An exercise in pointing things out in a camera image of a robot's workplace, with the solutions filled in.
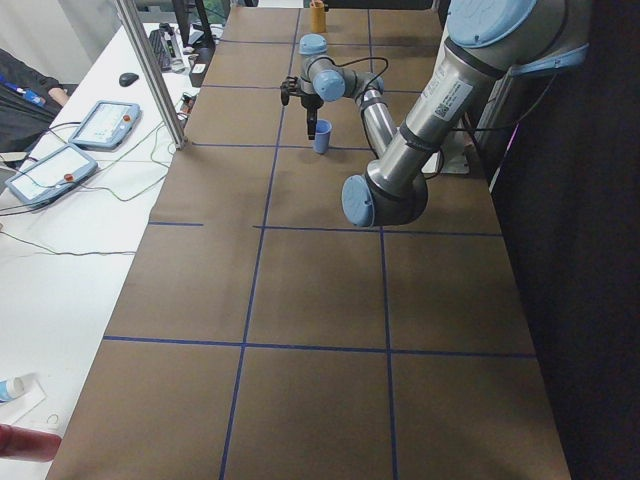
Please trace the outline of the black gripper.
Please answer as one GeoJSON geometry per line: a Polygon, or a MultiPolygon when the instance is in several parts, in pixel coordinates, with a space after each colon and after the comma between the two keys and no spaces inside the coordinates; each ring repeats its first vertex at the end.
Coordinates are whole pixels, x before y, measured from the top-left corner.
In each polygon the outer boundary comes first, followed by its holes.
{"type": "Polygon", "coordinates": [[[307,138],[313,140],[313,125],[317,124],[318,111],[323,106],[323,100],[317,94],[303,93],[301,105],[306,110],[307,138]]]}

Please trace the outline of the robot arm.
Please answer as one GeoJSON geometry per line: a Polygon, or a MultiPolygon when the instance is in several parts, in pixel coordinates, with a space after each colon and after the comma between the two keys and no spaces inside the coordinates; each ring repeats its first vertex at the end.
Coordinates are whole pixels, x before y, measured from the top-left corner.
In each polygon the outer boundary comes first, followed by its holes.
{"type": "Polygon", "coordinates": [[[301,73],[282,83],[281,100],[300,97],[313,137],[324,103],[353,99],[377,157],[345,181],[344,215],[359,227],[408,224],[426,208],[423,166],[472,101],[505,74],[548,75],[582,63],[591,12],[589,1],[451,2],[443,56],[400,125],[390,117],[379,76],[336,64],[319,34],[301,38],[301,73]]]}

